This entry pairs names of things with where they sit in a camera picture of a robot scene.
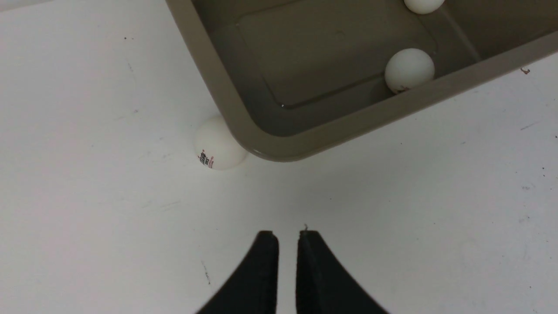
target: ping pong ball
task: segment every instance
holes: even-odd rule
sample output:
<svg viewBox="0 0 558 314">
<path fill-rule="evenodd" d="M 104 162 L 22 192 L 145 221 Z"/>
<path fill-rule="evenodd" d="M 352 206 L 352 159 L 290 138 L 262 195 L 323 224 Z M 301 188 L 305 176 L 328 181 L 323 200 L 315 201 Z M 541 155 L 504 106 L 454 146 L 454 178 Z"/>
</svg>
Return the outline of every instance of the ping pong ball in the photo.
<svg viewBox="0 0 558 314">
<path fill-rule="evenodd" d="M 416 14 L 429 14 L 444 4 L 444 0 L 405 0 L 409 10 Z"/>
<path fill-rule="evenodd" d="M 230 133 L 223 117 L 213 117 L 198 129 L 194 147 L 198 160 L 206 167 L 227 170 L 239 165 L 248 155 Z"/>
<path fill-rule="evenodd" d="M 387 86 L 395 94 L 408 91 L 434 79 L 435 67 L 430 56 L 420 49 L 396 53 L 386 66 Z"/>
</svg>

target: white table surface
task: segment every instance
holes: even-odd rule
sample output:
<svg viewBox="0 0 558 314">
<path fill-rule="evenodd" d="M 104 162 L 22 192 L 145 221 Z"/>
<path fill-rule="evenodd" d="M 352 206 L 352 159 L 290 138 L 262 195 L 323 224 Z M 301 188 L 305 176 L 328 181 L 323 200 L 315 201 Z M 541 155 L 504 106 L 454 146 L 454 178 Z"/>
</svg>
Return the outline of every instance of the white table surface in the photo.
<svg viewBox="0 0 558 314">
<path fill-rule="evenodd" d="M 394 314 L 555 313 L 558 55 L 528 68 L 218 172 L 194 157 L 217 109 L 164 0 L 2 12 L 0 313 L 193 313 L 259 230 L 295 313 L 304 224 Z"/>
</svg>

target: white floor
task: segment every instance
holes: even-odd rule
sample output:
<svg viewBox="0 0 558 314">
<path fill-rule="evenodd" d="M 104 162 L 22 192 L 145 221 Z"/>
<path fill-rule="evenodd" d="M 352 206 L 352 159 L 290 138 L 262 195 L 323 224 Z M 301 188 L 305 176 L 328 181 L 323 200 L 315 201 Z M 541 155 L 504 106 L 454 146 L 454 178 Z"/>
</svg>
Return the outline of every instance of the white floor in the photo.
<svg viewBox="0 0 558 314">
<path fill-rule="evenodd" d="M 217 109 L 164 0 L 0 14 L 0 312 L 194 313 L 319 230 L 394 314 L 558 308 L 558 55 L 306 160 L 194 157 Z"/>
</svg>

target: scuff mark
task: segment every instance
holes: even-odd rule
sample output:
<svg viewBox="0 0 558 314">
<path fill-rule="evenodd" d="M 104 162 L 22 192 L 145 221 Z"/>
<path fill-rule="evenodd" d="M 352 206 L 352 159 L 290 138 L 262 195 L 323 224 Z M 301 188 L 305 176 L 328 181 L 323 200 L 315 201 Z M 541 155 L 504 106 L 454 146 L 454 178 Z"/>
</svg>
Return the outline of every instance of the scuff mark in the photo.
<svg viewBox="0 0 558 314">
<path fill-rule="evenodd" d="M 204 267 L 204 271 L 205 271 L 205 277 L 208 280 L 208 285 L 211 285 L 211 280 L 209 279 L 209 273 L 208 273 L 208 268 L 205 266 L 204 261 L 201 261 L 201 265 Z"/>
<path fill-rule="evenodd" d="M 151 155 L 151 151 L 146 151 L 145 153 L 143 153 L 143 155 L 141 155 L 140 157 L 138 157 L 138 160 L 143 159 L 145 157 L 148 157 Z"/>
<path fill-rule="evenodd" d="M 525 243 L 523 248 L 523 260 L 529 260 L 529 245 L 527 243 Z"/>
<path fill-rule="evenodd" d="M 141 208 L 147 208 L 147 207 L 151 206 L 151 203 L 152 202 L 149 201 L 149 202 L 145 203 Z"/>
<path fill-rule="evenodd" d="M 539 124 L 539 123 L 541 123 L 541 121 L 533 122 L 533 123 L 531 123 L 531 124 L 528 125 L 528 126 L 522 127 L 520 131 L 526 130 L 526 129 L 532 127 L 533 125 L 537 125 L 537 124 Z"/>
<path fill-rule="evenodd" d="M 134 69 L 132 68 L 132 65 L 130 64 L 130 61 L 128 61 L 128 58 L 126 58 L 126 63 L 128 64 L 128 69 L 130 70 L 130 73 L 132 73 L 132 78 L 134 79 L 134 84 L 137 85 L 136 75 L 134 74 Z"/>
<path fill-rule="evenodd" d="M 175 207 L 175 205 L 178 205 L 178 204 L 180 204 L 180 201 L 176 201 L 176 202 L 172 202 L 172 203 L 169 203 L 169 204 L 161 205 L 160 208 L 162 208 L 163 211 L 166 212 L 166 211 L 169 211 L 169 210 L 173 209 Z"/>
</svg>

